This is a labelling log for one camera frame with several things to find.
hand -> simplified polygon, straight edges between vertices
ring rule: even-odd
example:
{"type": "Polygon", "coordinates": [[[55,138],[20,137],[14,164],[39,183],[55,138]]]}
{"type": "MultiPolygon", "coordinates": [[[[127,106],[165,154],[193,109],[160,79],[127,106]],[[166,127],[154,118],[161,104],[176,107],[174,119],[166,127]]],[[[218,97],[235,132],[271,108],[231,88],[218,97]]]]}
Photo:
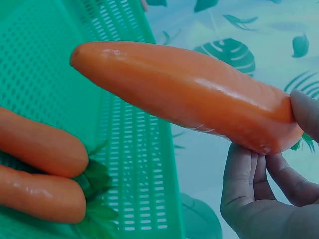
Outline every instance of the hand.
{"type": "MultiPolygon", "coordinates": [[[[299,126],[319,142],[319,102],[299,91],[291,93],[291,102],[299,126]]],[[[289,167],[280,154],[265,157],[232,145],[224,173],[221,213],[241,239],[316,239],[319,185],[289,167]],[[276,200],[266,169],[293,205],[276,200]]]]}

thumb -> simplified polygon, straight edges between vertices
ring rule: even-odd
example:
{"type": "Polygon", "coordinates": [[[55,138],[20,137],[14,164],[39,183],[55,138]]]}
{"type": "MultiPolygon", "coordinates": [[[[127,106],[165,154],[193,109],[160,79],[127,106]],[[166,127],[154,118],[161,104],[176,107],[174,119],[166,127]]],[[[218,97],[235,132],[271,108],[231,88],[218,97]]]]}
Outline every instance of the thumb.
{"type": "Polygon", "coordinates": [[[290,100],[300,128],[313,140],[319,142],[319,101],[299,90],[291,92],[290,100]]]}

shiny carrot skin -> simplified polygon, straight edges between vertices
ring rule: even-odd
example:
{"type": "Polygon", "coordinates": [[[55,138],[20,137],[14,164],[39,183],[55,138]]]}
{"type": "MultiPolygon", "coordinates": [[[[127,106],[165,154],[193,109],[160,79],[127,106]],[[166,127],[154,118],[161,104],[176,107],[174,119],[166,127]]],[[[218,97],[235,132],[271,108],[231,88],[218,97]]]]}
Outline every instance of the shiny carrot skin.
{"type": "Polygon", "coordinates": [[[207,55],[135,42],[78,46],[70,64],[144,111],[182,127],[221,135],[261,154],[292,147],[303,132],[289,96],[207,55]]]}
{"type": "Polygon", "coordinates": [[[88,165],[82,142],[69,133],[0,107],[0,150],[48,174],[76,177],[88,165]]]}
{"type": "Polygon", "coordinates": [[[86,200],[72,179],[29,174],[0,165],[0,205],[59,223],[83,220],[86,200]]]}

finger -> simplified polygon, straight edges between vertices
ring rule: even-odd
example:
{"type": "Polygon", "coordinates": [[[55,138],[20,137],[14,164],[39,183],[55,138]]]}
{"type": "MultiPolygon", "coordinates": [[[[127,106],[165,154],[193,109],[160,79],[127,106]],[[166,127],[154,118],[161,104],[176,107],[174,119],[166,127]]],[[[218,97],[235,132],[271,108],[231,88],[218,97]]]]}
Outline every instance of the finger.
{"type": "Polygon", "coordinates": [[[234,144],[231,145],[224,172],[221,200],[222,215],[231,225],[236,224],[232,214],[235,214],[242,206],[253,202],[249,185],[251,161],[251,151],[234,144]]]}
{"type": "Polygon", "coordinates": [[[307,181],[293,170],[280,154],[267,156],[266,166],[271,177],[295,206],[312,204],[319,198],[319,185],[307,181]]]}
{"type": "Polygon", "coordinates": [[[319,102],[298,90],[291,92],[290,100],[300,128],[319,142],[319,102]]]}
{"type": "Polygon", "coordinates": [[[254,195],[254,176],[255,176],[255,172],[256,172],[256,167],[257,167],[257,160],[258,160],[258,154],[255,152],[250,151],[251,154],[251,167],[250,167],[250,176],[249,176],[249,185],[250,185],[250,191],[251,191],[251,195],[253,198],[254,195]]]}
{"type": "Polygon", "coordinates": [[[258,155],[257,159],[257,167],[253,184],[255,200],[276,200],[267,180],[265,156],[260,154],[258,155]]]}

green plastic basket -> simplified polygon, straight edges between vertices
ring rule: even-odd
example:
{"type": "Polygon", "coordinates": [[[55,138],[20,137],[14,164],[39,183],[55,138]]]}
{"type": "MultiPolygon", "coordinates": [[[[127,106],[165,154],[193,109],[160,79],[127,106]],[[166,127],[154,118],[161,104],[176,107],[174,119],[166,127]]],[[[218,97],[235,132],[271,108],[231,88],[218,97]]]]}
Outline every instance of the green plastic basket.
{"type": "MultiPolygon", "coordinates": [[[[96,159],[114,179],[107,201],[119,212],[120,238],[184,239],[170,125],[69,66],[77,45],[96,40],[154,43],[139,0],[0,0],[0,105],[88,146],[109,141],[96,159]]],[[[69,225],[8,208],[0,208],[0,228],[1,239],[78,238],[69,225]]]]}

